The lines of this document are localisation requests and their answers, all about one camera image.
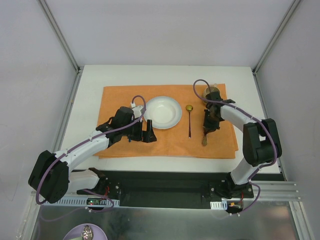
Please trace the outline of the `orange cloth placemat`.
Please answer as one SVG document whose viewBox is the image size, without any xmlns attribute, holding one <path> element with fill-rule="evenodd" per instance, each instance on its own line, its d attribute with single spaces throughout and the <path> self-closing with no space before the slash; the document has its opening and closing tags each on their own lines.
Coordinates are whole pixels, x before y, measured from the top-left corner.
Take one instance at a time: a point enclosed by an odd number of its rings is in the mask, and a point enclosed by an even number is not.
<svg viewBox="0 0 320 240">
<path fill-rule="evenodd" d="M 155 129 L 157 141 L 151 143 L 131 141 L 123 137 L 118 143 L 96 154 L 99 158 L 124 158 L 147 156 L 178 156 L 207 159 L 233 159 L 238 151 L 235 129 L 228 121 L 222 121 L 220 129 L 207 135 L 207 146 L 202 145 L 205 105 L 197 96 L 205 85 L 137 85 L 105 86 L 103 88 L 97 123 L 101 125 L 114 116 L 120 107 L 129 107 L 133 97 L 141 95 L 146 101 L 157 96 L 175 99 L 181 106 L 179 123 L 169 129 Z M 186 105 L 192 105 L 191 138 L 189 138 L 189 113 Z"/>
</svg>

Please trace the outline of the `beige ceramic mug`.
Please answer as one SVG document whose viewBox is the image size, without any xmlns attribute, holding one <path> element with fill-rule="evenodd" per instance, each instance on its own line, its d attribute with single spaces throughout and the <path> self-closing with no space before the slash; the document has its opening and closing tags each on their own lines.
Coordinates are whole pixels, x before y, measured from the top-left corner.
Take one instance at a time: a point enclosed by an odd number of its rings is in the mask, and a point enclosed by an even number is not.
<svg viewBox="0 0 320 240">
<path fill-rule="evenodd" d="M 218 84 L 211 84 L 209 87 L 206 87 L 202 93 L 202 97 L 205 98 L 211 92 L 218 92 L 220 93 L 220 89 L 218 88 Z"/>
</svg>

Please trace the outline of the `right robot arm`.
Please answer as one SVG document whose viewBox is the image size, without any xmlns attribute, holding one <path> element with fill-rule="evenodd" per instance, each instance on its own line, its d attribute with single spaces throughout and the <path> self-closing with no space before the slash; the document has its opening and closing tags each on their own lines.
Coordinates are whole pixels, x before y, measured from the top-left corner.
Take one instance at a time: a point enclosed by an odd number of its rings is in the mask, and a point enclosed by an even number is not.
<svg viewBox="0 0 320 240">
<path fill-rule="evenodd" d="M 217 194 L 235 198 L 260 169 L 270 166 L 281 156 L 277 125 L 271 118 L 260 120 L 252 116 L 231 99 L 223 100 L 217 91 L 208 93 L 205 100 L 203 145 L 206 144 L 207 135 L 220 128 L 220 122 L 228 121 L 242 132 L 243 159 L 215 188 Z"/>
</svg>

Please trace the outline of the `gold purple spoon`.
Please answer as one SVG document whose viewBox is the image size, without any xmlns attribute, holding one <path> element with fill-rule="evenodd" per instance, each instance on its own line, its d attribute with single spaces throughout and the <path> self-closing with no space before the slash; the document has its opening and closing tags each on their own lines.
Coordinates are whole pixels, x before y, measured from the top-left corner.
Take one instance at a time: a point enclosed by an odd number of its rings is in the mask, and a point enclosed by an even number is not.
<svg viewBox="0 0 320 240">
<path fill-rule="evenodd" d="M 191 112 L 193 111 L 193 106 L 188 104 L 186 105 L 185 109 L 188 112 L 188 138 L 192 137 L 192 130 L 191 130 Z"/>
</svg>

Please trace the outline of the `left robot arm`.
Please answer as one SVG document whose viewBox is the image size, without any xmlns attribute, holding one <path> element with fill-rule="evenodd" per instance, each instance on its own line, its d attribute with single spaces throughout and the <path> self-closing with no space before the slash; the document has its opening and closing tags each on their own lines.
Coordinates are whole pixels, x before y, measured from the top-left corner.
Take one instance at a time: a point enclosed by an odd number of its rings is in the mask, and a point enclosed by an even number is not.
<svg viewBox="0 0 320 240">
<path fill-rule="evenodd" d="M 130 141 L 152 143 L 157 140 L 152 121 L 147 121 L 143 130 L 143 114 L 146 107 L 132 105 L 120 107 L 115 116 L 96 127 L 89 137 L 76 145 L 54 153 L 43 151 L 37 158 L 28 179 L 28 184 L 36 190 L 36 203 L 40 197 L 51 204 L 58 202 L 66 193 L 92 191 L 102 195 L 107 189 L 106 176 L 94 167 L 83 171 L 75 168 L 96 153 L 110 148 L 122 137 Z"/>
</svg>

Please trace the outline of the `white ceramic plate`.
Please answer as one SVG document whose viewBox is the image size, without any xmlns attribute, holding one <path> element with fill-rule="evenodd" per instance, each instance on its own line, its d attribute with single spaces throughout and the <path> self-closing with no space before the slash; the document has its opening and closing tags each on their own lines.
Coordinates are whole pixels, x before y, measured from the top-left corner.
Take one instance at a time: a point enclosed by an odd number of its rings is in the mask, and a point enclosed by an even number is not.
<svg viewBox="0 0 320 240">
<path fill-rule="evenodd" d="M 173 98 L 157 96 L 146 103 L 144 119 L 152 121 L 152 127 L 160 130 L 176 126 L 182 118 L 182 108 Z"/>
</svg>

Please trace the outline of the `iridescent purple knife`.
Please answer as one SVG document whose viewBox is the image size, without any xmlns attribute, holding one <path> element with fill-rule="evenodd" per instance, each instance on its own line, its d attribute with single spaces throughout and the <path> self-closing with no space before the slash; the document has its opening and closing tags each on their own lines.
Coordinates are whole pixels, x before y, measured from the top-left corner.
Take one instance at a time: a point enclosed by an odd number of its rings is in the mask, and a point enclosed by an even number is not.
<svg viewBox="0 0 320 240">
<path fill-rule="evenodd" d="M 203 134 L 203 138 L 202 138 L 202 145 L 203 145 L 203 146 L 207 146 L 207 144 L 208 144 L 207 135 L 208 135 L 207 132 L 205 132 L 205 133 Z"/>
</svg>

